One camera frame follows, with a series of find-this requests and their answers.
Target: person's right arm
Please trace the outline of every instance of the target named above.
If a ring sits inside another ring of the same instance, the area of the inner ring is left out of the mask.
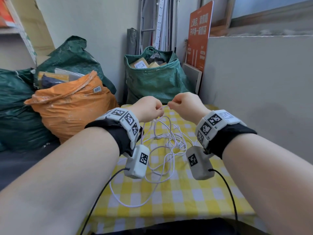
[[[180,93],[168,103],[198,124],[210,111],[197,95]],[[256,134],[241,134],[225,148],[232,179],[274,234],[313,234],[313,165]]]

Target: hand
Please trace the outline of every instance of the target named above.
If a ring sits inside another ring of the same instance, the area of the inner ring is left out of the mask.
[[[161,101],[153,96],[145,96],[127,109],[135,114],[139,122],[145,123],[164,114]]]
[[[183,119],[198,124],[210,110],[202,104],[200,98],[191,92],[177,94],[168,102],[171,110],[175,110]]]

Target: person's left hand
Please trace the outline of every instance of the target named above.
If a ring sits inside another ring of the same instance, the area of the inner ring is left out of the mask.
[[[145,96],[127,109],[135,114],[139,122],[145,123],[164,114],[161,101],[153,96]]]

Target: black cable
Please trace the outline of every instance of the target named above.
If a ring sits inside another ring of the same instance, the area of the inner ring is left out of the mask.
[[[101,191],[100,194],[98,195],[98,198],[96,199],[96,202],[95,202],[94,205],[92,206],[92,209],[91,209],[91,211],[90,211],[90,213],[89,213],[89,215],[88,215],[88,217],[87,217],[87,219],[86,219],[86,221],[85,221],[85,224],[84,224],[84,226],[83,226],[83,229],[82,229],[81,232],[80,232],[80,235],[83,234],[83,232],[84,232],[84,230],[85,230],[85,228],[86,228],[86,226],[87,226],[87,223],[88,223],[88,221],[89,221],[89,219],[90,219],[90,216],[91,216],[91,214],[92,214],[94,208],[96,207],[96,204],[97,204],[98,200],[100,199],[100,196],[102,195],[104,189],[107,187],[107,185],[110,183],[110,181],[111,181],[117,174],[119,174],[119,173],[120,173],[121,171],[123,171],[123,170],[129,171],[130,168],[125,167],[125,168],[119,170],[118,172],[116,172],[116,173],[110,178],[110,180],[105,184],[105,186],[103,187],[102,191]]]
[[[230,190],[225,178],[222,176],[221,173],[219,173],[217,170],[215,169],[209,169],[209,171],[215,171],[217,174],[219,174],[221,176],[221,178],[223,179],[223,181],[225,182],[226,186],[227,186],[227,189],[230,193],[230,197],[232,198],[232,201],[233,201],[233,206],[234,206],[234,211],[235,211],[235,220],[236,220],[236,228],[235,228],[235,234],[237,234],[237,231],[238,231],[238,214],[237,214],[237,209],[236,209],[236,205],[235,205],[235,200],[234,200],[234,197],[233,197],[233,194],[232,194],[232,191]]]

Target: cord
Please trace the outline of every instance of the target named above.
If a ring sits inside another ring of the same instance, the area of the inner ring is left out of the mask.
[[[162,119],[168,119],[169,120],[169,125],[165,124]],[[164,133],[164,134],[160,134],[160,135],[157,135],[156,134],[156,128],[157,128],[157,123],[161,123],[163,124],[166,128],[167,128],[167,133]],[[151,138],[148,138],[146,140],[144,140],[145,136],[147,136],[147,134],[150,132],[150,130],[153,128],[153,133],[154,133],[154,136],[151,137]],[[175,156],[183,156],[186,154],[186,151],[187,151],[187,143],[186,143],[186,140],[184,139],[184,136],[186,138],[188,138],[191,142],[191,145],[194,146],[195,143],[186,135],[184,134],[180,128],[178,126],[176,126],[175,124],[173,124],[171,122],[171,119],[167,116],[162,116],[160,117],[159,119],[157,120],[153,120],[151,121],[151,124],[150,124],[150,127],[149,127],[149,130],[145,133],[145,135],[143,135],[143,131],[142,131],[142,135],[141,135],[141,140],[140,140],[140,144],[143,144],[144,142],[147,142],[148,140],[158,140],[158,139],[161,139],[161,138],[165,138],[165,139],[168,139],[168,141],[165,143],[165,146],[158,146],[154,149],[152,149],[150,151],[150,155],[151,153],[156,150],[156,149],[159,149],[159,148],[168,148],[170,149],[170,153],[166,154],[164,159],[163,159],[163,163],[162,164],[159,164],[157,167],[154,167],[152,168],[150,163],[148,162],[148,167],[150,168],[152,174],[156,174],[159,176],[159,179],[157,181],[152,181],[152,180],[149,180],[147,179],[147,177],[145,176],[145,180],[149,183],[152,183],[152,184],[156,184],[154,189],[152,190],[152,193],[149,195],[149,197],[146,199],[146,201],[144,201],[143,203],[139,204],[139,205],[127,205],[125,203],[123,203],[122,201],[120,201],[120,199],[115,195],[113,189],[112,189],[112,185],[111,185],[111,182],[109,183],[110,185],[110,189],[111,189],[111,192],[112,192],[112,195],[115,197],[115,199],[123,206],[125,207],[128,207],[128,208],[136,208],[136,207],[140,207],[140,206],[143,206],[144,204],[146,204],[152,197],[152,195],[154,194],[158,184],[160,183],[163,183],[167,180],[169,180],[173,175],[174,175],[174,172],[175,172]],[[181,152],[178,152],[178,153],[174,153],[174,149],[179,149],[181,150]],[[168,170],[165,172],[165,165],[166,163],[169,162],[169,167],[168,167]],[[157,172],[157,169],[159,167],[162,167],[162,172]]]
[[[91,214],[92,214],[94,208],[96,207],[96,204],[97,204],[98,200],[100,199],[100,196],[102,195],[104,189],[105,189],[105,188],[107,187],[107,185],[111,182],[111,180],[112,180],[117,174],[119,174],[119,173],[120,173],[121,171],[123,171],[123,170],[129,171],[130,168],[125,167],[125,168],[119,170],[118,172],[116,172],[116,173],[110,178],[110,180],[105,184],[105,186],[103,187],[103,189],[102,189],[102,191],[100,192],[100,194],[98,195],[98,198],[96,199],[94,205],[92,206],[90,213],[88,214],[88,217],[87,217],[87,219],[86,219],[86,221],[85,221],[85,224],[84,224],[84,226],[83,226],[83,229],[82,229],[81,232],[80,232],[80,235],[83,234],[83,232],[84,232],[84,230],[85,230],[85,228],[86,228],[86,226],[87,226],[87,223],[88,223],[88,221],[89,221],[89,219],[90,219],[90,216],[91,216]]]
[[[221,176],[221,178],[223,179],[223,181],[225,182],[226,186],[227,186],[227,189],[230,193],[230,197],[232,198],[232,201],[233,201],[233,206],[234,206],[234,212],[235,212],[235,220],[236,220],[236,228],[235,228],[235,234],[237,234],[237,231],[238,231],[238,214],[237,214],[237,209],[236,209],[236,204],[235,204],[235,200],[234,200],[234,197],[233,197],[233,194],[232,194],[232,191],[230,190],[225,178],[222,176],[221,173],[219,173],[217,170],[215,169],[209,169],[209,171],[215,171],[217,174],[219,174]]]

